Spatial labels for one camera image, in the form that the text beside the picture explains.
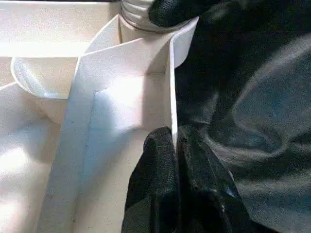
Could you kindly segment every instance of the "plastic compartment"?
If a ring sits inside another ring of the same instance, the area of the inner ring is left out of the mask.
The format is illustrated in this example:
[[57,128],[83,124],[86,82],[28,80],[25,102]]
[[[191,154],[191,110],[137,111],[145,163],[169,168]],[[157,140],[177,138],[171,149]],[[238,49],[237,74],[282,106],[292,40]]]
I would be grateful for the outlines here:
[[169,126],[176,141],[174,68],[196,23],[135,39],[145,32],[119,16],[122,43],[79,59],[37,232],[121,231],[145,137]]
[[154,34],[119,16],[119,2],[0,6],[0,159],[21,161],[0,176],[0,229],[120,232],[148,132],[169,126],[176,141],[174,68],[197,19]]
[[[0,232],[35,232],[67,105],[20,88],[12,57],[38,72],[38,79],[47,77],[40,72],[42,65],[50,68],[46,59],[76,62],[119,8],[118,3],[0,2]],[[55,88],[53,79],[48,83]]]

